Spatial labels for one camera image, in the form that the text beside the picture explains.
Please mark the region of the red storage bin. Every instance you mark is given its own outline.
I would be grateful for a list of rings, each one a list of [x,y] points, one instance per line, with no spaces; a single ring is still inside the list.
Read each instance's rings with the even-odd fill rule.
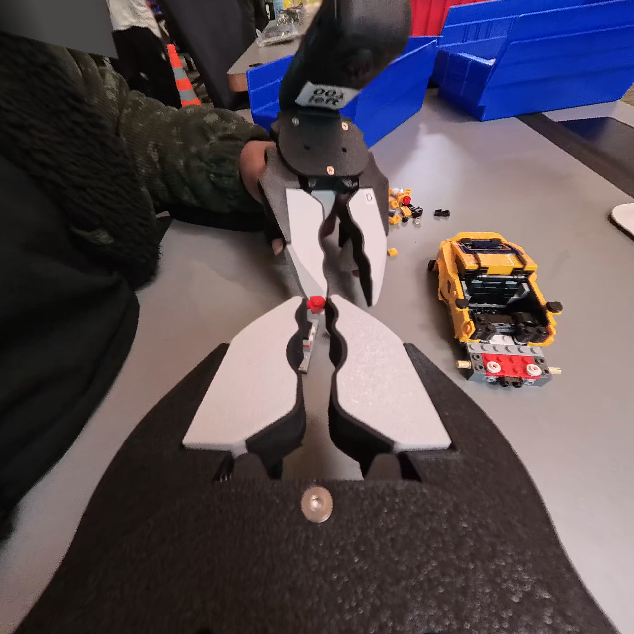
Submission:
[[[480,1],[410,1],[411,36],[439,36],[453,6]]]

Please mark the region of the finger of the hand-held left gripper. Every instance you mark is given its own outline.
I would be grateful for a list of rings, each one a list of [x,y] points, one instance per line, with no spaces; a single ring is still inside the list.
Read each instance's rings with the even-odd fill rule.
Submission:
[[[376,305],[384,281],[387,232],[374,191],[356,191],[347,202],[345,229],[364,298]]]
[[[325,298],[328,284],[323,272],[324,253],[320,242],[325,219],[323,205],[302,189],[287,189],[286,199],[290,230],[287,257],[304,296]]]

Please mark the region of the person's left hand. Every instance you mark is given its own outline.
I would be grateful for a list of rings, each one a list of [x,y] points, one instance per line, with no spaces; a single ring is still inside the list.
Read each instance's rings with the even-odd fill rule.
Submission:
[[[259,179],[266,169],[267,152],[275,149],[276,145],[272,141],[251,140],[242,148],[238,161],[242,183],[261,206],[264,205],[264,198],[259,188]]]

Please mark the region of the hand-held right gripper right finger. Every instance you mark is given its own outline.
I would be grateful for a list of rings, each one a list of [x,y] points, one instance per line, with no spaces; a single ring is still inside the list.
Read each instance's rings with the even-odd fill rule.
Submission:
[[[377,456],[448,451],[452,440],[405,344],[340,295],[326,306],[329,435],[363,477]]]

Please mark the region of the orange traffic cone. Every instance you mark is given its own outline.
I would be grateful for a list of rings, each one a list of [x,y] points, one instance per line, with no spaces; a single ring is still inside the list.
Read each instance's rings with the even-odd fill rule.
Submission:
[[[169,55],[172,73],[176,82],[176,87],[179,93],[181,106],[188,107],[192,105],[202,105],[179,59],[179,55],[176,51],[175,46],[173,44],[167,44],[166,48]]]

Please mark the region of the yellow lego car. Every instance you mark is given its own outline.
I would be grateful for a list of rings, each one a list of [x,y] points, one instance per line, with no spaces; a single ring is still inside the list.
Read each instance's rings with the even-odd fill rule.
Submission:
[[[545,299],[526,250],[498,233],[461,232],[440,243],[427,269],[437,276],[464,378],[520,389],[561,373],[544,349],[555,340],[563,305]]]

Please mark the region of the red grey lego subassembly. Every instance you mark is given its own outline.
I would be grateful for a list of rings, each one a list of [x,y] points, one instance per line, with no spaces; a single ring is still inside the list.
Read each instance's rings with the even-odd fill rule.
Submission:
[[[306,374],[309,369],[310,360],[313,354],[314,344],[319,329],[319,315],[324,312],[326,298],[323,296],[311,296],[307,299],[306,324],[303,330],[303,360],[299,365],[299,371]]]

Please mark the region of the pile of small lego pieces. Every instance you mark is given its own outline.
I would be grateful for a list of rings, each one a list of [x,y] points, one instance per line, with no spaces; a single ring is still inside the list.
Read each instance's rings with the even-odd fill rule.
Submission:
[[[389,223],[392,226],[398,224],[412,224],[418,226],[421,223],[424,210],[412,202],[413,190],[411,188],[389,188],[388,207]]]

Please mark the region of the white book stand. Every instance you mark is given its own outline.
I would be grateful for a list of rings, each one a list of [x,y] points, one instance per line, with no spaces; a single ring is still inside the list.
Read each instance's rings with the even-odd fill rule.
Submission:
[[[608,215],[609,221],[629,239],[633,240],[633,203],[616,205]]]

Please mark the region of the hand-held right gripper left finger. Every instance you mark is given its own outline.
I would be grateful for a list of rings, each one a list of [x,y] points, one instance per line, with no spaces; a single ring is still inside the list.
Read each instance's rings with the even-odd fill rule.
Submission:
[[[255,455],[281,480],[307,422],[302,375],[306,299],[291,297],[229,343],[182,440],[186,449]]]

